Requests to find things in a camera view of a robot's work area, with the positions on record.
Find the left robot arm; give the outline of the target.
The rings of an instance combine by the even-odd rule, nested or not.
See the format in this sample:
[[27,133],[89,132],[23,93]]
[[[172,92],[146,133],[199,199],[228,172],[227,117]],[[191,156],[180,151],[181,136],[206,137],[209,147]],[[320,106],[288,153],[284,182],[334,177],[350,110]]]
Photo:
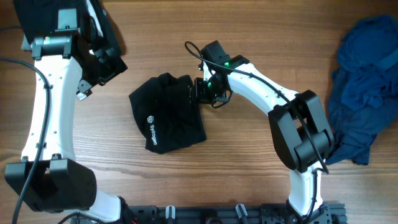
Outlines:
[[127,68],[106,12],[98,1],[15,1],[14,7],[36,76],[29,136],[20,161],[5,171],[17,204],[64,213],[75,223],[130,222],[125,200],[100,190],[73,148],[76,100]]

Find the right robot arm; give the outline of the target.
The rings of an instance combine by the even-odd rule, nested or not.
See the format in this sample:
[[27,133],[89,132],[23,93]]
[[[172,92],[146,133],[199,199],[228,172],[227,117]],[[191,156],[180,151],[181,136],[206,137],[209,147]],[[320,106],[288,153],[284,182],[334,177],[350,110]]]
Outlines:
[[310,223],[321,216],[326,208],[320,177],[329,173],[326,160],[334,137],[319,97],[280,86],[242,55],[230,57],[217,40],[202,49],[190,41],[184,46],[200,60],[203,72],[194,81],[192,101],[220,108],[237,93],[268,117],[274,149],[290,171],[289,222]]

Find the black t-shirt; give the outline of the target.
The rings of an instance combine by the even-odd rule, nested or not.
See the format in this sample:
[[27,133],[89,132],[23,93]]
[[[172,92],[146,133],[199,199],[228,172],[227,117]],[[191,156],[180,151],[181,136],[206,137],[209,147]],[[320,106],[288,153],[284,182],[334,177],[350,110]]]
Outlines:
[[206,141],[199,105],[189,97],[192,86],[189,75],[175,78],[163,73],[129,95],[147,150],[165,154]]

